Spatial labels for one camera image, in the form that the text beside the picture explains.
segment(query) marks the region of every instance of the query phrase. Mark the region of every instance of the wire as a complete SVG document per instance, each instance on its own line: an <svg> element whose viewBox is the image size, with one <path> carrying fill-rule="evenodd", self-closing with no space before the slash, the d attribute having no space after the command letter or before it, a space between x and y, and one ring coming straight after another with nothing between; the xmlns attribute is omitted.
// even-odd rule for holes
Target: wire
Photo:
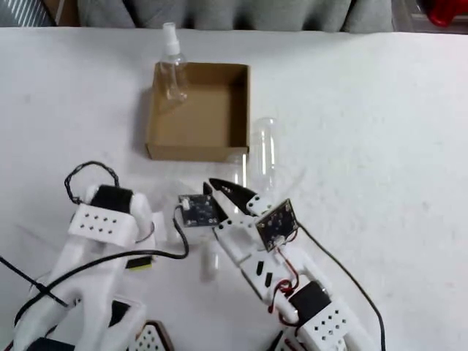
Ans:
<svg viewBox="0 0 468 351"><path fill-rule="evenodd" d="M67 191L67 194L68 194L68 197L70 198L70 200L76 204L76 205L80 205L83 201L80 199L80 197L78 196L73 196L73 193L72 193L72 188L70 186L70 182L72 181L72 178L73 176L76 176L77 173L79 173L83 168L85 167L88 167L88 166L91 166L91 165L96 165L96 166L100 166L102 168L104 168L113 178L114 180L114 185L116 186L116 188L120 188L120 183L118 182L118 176L116 174L116 172L104 165L102 162L98 162L98 161L87 161L85 163L82 163L81 165L77 166L72 172L70 172L70 174L65 178L65 189Z"/></svg>
<svg viewBox="0 0 468 351"><path fill-rule="evenodd" d="M279 248L276 248L276 250L278 250L278 253L283 257L283 259L286 262L287 266L289 267L289 269L294 274L295 284L293 285L293 283L289 279L283 279L283 280L279 281L278 284L276 284L276 286L274 288L274 291L273 291L273 297L271 299L271 304L268 307L268 312L269 313L273 313L273 311L274 311L275 297L276 297L276 294L278 293L278 290L281 291L286 298L288 298L294 293L294 291L299 286L299 274L296 271L296 269L294 268L293 264L283 255L283 253L281 252L281 250ZM279 314L279 321L282 324L287 325L288 327L297 326L296 324L292 324L292 323L289 323L286 320L284 320L284 318L283 318L283 316L281 314Z"/></svg>
<svg viewBox="0 0 468 351"><path fill-rule="evenodd" d="M298 224L299 224L299 227L305 232L305 234L315 243L315 245L317 245L319 247L319 249L321 249L324 253L326 253L327 256L329 256L332 259L332 261L334 261L343 270L343 272L345 272L346 275L349 276L349 278L352 280L352 282L356 285L356 287L358 287L360 292L364 295L364 298L366 298L367 302L369 302L369 305L371 305L372 309L374 310L375 314L377 315L377 319L379 320L381 350L386 351L385 326L384 326L384 323L383 323L382 315L380 314L380 311L377 308L377 306L375 306L375 303L372 301L372 299L369 297L369 295L367 295L367 292L363 289L361 284L359 284L359 282L356 280L356 278L346 269L346 267L344 267L344 265L341 262L339 262L339 260L335 256L333 256L333 254L331 254L331 252L329 252L316 238L314 238L314 236L312 236L312 234L309 233L309 231L301 223L298 223Z"/></svg>
<svg viewBox="0 0 468 351"><path fill-rule="evenodd" d="M20 269L16 268L12 263L8 262L3 258L3 256L0 256L0 263L3 263L8 269L12 270L15 272L17 275L19 275L21 278L27 280L30 282L32 285L34 285L41 293L44 293L46 295L49 295L51 298L53 298L56 302L60 303L63 307L68 307L68 305L63 302L60 298L56 297L53 293L50 292L49 289L47 289L43 284L36 282L34 279L32 279L30 276L28 276L26 273L22 272Z"/></svg>
<svg viewBox="0 0 468 351"><path fill-rule="evenodd" d="M97 260L91 261L89 263L86 263L85 265L81 265L75 269L72 269L71 271L65 273L64 275L60 276L53 282L51 282L49 285L45 287L47 290L52 290L54 287L57 285L61 284L71 276L74 276L77 273L80 273L86 269L92 268L96 265L99 265L104 262L108 262L111 260L116 260L118 258L122 257L128 257L128 256L135 256L135 255L145 255L145 256L161 256L161 257L167 257L167 258L172 258L174 260L182 260L186 258L189 255L189 243L187 241L187 238L184 234L184 231L182 230L181 226L177 222L176 219L176 211L177 209L182 209L181 205L178 205L177 207L174 208L174 215L173 215L173 223L174 227L177 230L178 234L181 236L182 243L184 244L184 253L183 254L173 254L171 252L164 252L164 251L159 251L159 250L133 250L133 251L127 251L127 252L120 252L118 254L112 254L110 256L106 257L101 257ZM31 300L27 301L18 311L15 317L15 325L18 324L18 321L20 318L23 316L23 314L31 308L37 301L39 301L41 298L43 298L46 295L45 292L39 292L36 296L34 296Z"/></svg>

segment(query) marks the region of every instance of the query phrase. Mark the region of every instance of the black cable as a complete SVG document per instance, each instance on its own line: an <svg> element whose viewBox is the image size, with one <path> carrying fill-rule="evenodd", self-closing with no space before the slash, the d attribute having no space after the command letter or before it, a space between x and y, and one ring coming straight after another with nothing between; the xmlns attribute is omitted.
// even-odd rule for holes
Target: black cable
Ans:
<svg viewBox="0 0 468 351"><path fill-rule="evenodd" d="M120 252L118 254L112 254L111 256L106 256L106 257L101 257L97 260L91 261L89 263L86 263L85 265L81 265L75 269L72 269L70 272L65 273L63 276L60 276L53 282L51 282L49 285L45 287L46 290L52 290L54 287L59 285L60 283L64 282L67 280L69 277L74 276L77 273L80 273L88 268L92 268L95 265L99 265L100 263L104 263L107 261L115 260L117 258L121 257L128 257L128 256L135 256L135 255L145 255L145 256L162 256L162 257L167 257L167 258L172 258L174 260L182 260L186 258L189 255L189 243L187 241L187 238L184 234L184 231L182 230L181 226L177 222L176 219L176 210L181 209L182 206L178 205L177 207L174 208L174 216L173 216L173 223L174 223L174 228L177 230L178 234L181 236L182 242L184 244L184 253L183 254L173 254L170 252L164 252L164 251L159 251L159 250L133 250L133 251L127 251L127 252ZM43 298L46 294L44 292L39 292L36 296L34 296L31 300L27 301L18 311L15 317L15 325L18 323L20 318L23 316L23 314L31 307L33 306L37 301L39 301L41 298Z"/></svg>
<svg viewBox="0 0 468 351"><path fill-rule="evenodd" d="M346 275L349 276L349 278L352 280L352 282L356 285L356 287L358 287L360 292L364 295L364 298L366 298L367 302L369 302L369 305L371 305L372 309L374 310L374 312L377 315L377 318L379 320L381 351L386 351L386 347L385 347L385 326L383 324L382 315L380 314L380 311L377 308L377 306L375 306L375 303L372 301L372 299L369 297L369 295L367 295L367 292L363 289L361 284L359 284L358 280L356 280L356 278L346 269L346 267L344 267L344 265L341 262L339 262L338 259L335 256L333 256L333 254L331 252L329 252L316 238L314 238L312 236L312 234L309 233L309 231L301 223L298 222L298 224L299 224L299 227L305 232L305 234L315 243L315 245L317 245L319 247L319 249L321 249L324 253L326 253L327 256L329 256L343 270L343 272L345 272Z"/></svg>
<svg viewBox="0 0 468 351"><path fill-rule="evenodd" d="M79 196L73 196L72 188L70 186L70 181L72 181L73 176L75 176L78 172L80 172L84 167L88 167L91 165L96 165L96 166L100 166L104 168L110 174L110 176L112 176L115 187L116 188L120 187L120 183L118 182L118 176L112 168L104 165L102 162L99 162L99 161L87 161L85 163L82 163L81 165L77 166L72 172L70 172L70 174L65 178L65 182L64 182L68 197L76 205L80 205L82 203L82 200L80 199Z"/></svg>
<svg viewBox="0 0 468 351"><path fill-rule="evenodd" d="M19 275L21 278L27 280L30 282L32 285L34 285L41 293L44 293L46 295L49 295L51 298L53 298L55 301L60 303L63 307L68 307L68 305L63 302L60 298L56 297L53 293L51 293L43 284L36 282L34 279L32 279L30 276L28 276L26 273L20 271L20 269L16 268L12 263L8 262L3 258L3 256L0 256L0 263L3 263L6 265L7 268L15 272L17 275Z"/></svg>

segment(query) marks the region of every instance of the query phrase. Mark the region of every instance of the transparent bottle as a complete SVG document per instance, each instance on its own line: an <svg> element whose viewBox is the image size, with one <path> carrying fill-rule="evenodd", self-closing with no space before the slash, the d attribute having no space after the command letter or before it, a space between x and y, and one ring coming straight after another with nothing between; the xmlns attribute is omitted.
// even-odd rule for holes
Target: transparent bottle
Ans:
<svg viewBox="0 0 468 351"><path fill-rule="evenodd" d="M188 86L186 59L177 39L176 25L164 23L162 28L165 37L165 53L159 62L162 86L168 100L183 102L187 98Z"/></svg>

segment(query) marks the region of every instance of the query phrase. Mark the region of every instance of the gray fabric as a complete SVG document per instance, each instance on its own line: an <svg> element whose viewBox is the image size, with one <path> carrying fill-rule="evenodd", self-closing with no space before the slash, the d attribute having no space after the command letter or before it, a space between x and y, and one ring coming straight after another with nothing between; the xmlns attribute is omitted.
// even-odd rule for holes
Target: gray fabric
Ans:
<svg viewBox="0 0 468 351"><path fill-rule="evenodd" d="M78 0L83 26L392 31L391 0Z"/></svg>

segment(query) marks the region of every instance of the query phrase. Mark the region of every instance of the brown cardboard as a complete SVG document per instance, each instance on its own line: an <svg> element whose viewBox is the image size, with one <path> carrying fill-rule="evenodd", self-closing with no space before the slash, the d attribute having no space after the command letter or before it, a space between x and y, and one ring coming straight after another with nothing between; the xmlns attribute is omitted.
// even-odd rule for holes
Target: brown cardboard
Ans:
<svg viewBox="0 0 468 351"><path fill-rule="evenodd" d="M61 0L43 0L42 2L48 8L50 16L57 20ZM59 17L58 23L56 23L57 26L79 27L80 18L78 16L77 0L64 0Z"/></svg>
<svg viewBox="0 0 468 351"><path fill-rule="evenodd" d="M146 148L152 159L224 162L249 152L249 66L188 63L187 100L168 102L156 65Z"/></svg>

